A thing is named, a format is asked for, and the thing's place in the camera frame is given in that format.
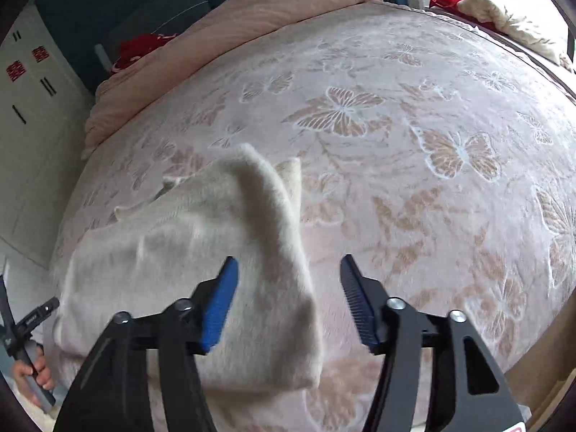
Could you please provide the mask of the left hand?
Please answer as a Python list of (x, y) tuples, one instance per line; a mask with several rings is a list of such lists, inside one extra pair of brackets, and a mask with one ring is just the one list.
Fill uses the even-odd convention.
[(47, 366), (43, 348), (40, 345), (36, 345), (35, 350), (36, 354), (35, 360), (33, 362), (34, 368), (30, 367), (27, 363), (22, 362), (21, 360), (16, 360), (15, 363), (13, 363), (12, 375), (13, 379), (15, 380), (15, 384), (19, 389), (19, 393), (26, 397), (26, 399), (35, 406), (41, 407), (40, 399), (28, 385), (27, 379), (32, 377), (33, 371), (36, 370), (36, 383), (46, 391), (54, 389), (55, 381), (52, 378), (51, 370)]

